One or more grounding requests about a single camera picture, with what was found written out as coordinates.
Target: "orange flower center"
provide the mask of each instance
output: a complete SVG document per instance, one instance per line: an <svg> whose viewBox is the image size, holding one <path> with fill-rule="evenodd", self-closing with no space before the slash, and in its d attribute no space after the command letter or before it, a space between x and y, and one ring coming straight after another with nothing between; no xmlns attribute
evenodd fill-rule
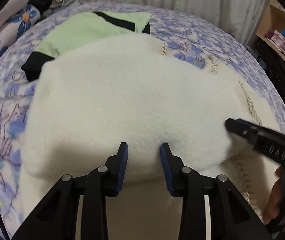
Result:
<svg viewBox="0 0 285 240"><path fill-rule="evenodd" d="M23 15L23 21L28 22L29 21L29 13L24 13Z"/></svg>

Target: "purple floral bedsheet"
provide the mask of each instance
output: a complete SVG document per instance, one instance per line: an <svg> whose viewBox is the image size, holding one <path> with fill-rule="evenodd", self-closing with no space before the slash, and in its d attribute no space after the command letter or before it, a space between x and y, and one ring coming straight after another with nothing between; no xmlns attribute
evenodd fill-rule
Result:
<svg viewBox="0 0 285 240"><path fill-rule="evenodd" d="M166 41L176 58L201 68L207 55L213 54L236 69L268 100L285 134L285 106L279 94L252 55L221 29L196 16L151 6L110 2L73 4L36 24L0 58L0 210L10 236L23 222L18 184L20 147L37 85L37 81L27 81L20 67L51 30L73 15L91 10L152 13L151 34Z"/></svg>

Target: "light green garment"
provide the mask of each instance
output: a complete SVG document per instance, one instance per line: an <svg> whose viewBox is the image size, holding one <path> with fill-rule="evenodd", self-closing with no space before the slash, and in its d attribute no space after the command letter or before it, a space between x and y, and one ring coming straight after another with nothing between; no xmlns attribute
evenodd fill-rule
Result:
<svg viewBox="0 0 285 240"><path fill-rule="evenodd" d="M114 13L103 11L110 17L135 23L135 33L142 33L152 17L149 13ZM72 49L96 40L132 31L107 22L93 12L76 14L50 32L35 49L51 57L58 57Z"/></svg>

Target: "bedspread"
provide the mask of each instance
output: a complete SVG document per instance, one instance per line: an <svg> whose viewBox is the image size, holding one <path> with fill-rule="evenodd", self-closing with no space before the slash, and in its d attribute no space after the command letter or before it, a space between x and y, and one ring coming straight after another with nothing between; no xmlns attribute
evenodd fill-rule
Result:
<svg viewBox="0 0 285 240"><path fill-rule="evenodd" d="M20 147L37 85L37 81L27 81L21 66L56 26L77 13L92 10L150 12L153 15L150 20L151 34L167 42L176 58L201 68L207 55L213 54L236 69L268 100L285 134L285 106L276 89L252 55L221 29L196 16L151 6L111 2L70 5L28 30L0 58L0 210L10 236L23 220L18 185Z"/></svg>

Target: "braided trim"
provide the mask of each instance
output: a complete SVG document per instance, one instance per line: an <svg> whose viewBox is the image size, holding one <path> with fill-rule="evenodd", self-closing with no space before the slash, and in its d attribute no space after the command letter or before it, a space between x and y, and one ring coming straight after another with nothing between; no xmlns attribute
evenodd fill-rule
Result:
<svg viewBox="0 0 285 240"><path fill-rule="evenodd" d="M164 42L164 43L163 43L162 50L161 50L161 55L166 55L167 49L168 49L168 46L167 46L167 44Z"/></svg>
<svg viewBox="0 0 285 240"><path fill-rule="evenodd" d="M210 54L208 56L208 58L212 61L212 69L211 69L211 73L217 74L217 67L218 67L218 60L216 57L214 57L212 54ZM249 97L246 89L244 88L243 84L239 81L241 88L244 91L244 94L247 98L247 102L248 102L248 106L249 106L249 111L250 113L256 118L258 124L261 126L262 125L262 121L259 118L259 116L256 113L256 110L254 108L253 102L251 100L251 98ZM236 157L234 157L234 159L236 160L236 164L239 168L239 173L241 176L241 181L243 184L243 188L244 188L244 192L241 193L241 195L245 198L245 200L249 203L249 205L251 206L251 208L255 211L255 213L257 214L257 216L260 218L260 220L262 221L262 211L259 208L258 204L257 204L257 200L255 198L256 194L252 189L251 186L251 178L248 175L246 168L245 168L245 164L244 164L244 159L241 155L238 155Z"/></svg>

